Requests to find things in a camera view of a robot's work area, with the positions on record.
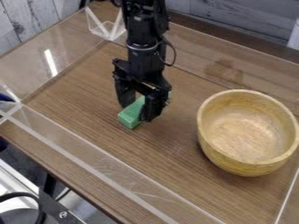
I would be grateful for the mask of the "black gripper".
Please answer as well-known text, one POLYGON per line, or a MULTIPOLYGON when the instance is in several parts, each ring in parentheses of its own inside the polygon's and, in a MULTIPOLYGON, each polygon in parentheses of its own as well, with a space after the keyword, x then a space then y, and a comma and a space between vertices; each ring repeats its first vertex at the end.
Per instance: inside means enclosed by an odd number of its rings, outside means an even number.
POLYGON ((116 98, 125 108, 136 100, 136 93, 147 95, 138 120, 151 122, 168 103, 172 86, 164 78, 165 44, 126 44, 126 59, 113 59, 116 98))

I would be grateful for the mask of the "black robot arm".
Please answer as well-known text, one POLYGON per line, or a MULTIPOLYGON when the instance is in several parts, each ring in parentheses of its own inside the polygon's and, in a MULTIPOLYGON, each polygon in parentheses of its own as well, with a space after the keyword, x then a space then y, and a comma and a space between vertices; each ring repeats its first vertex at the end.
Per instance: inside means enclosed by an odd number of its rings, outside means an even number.
POLYGON ((144 96, 137 120, 151 122, 164 110, 172 86, 164 78, 169 18, 164 0, 121 0, 126 60, 113 59, 116 97, 122 108, 144 96))

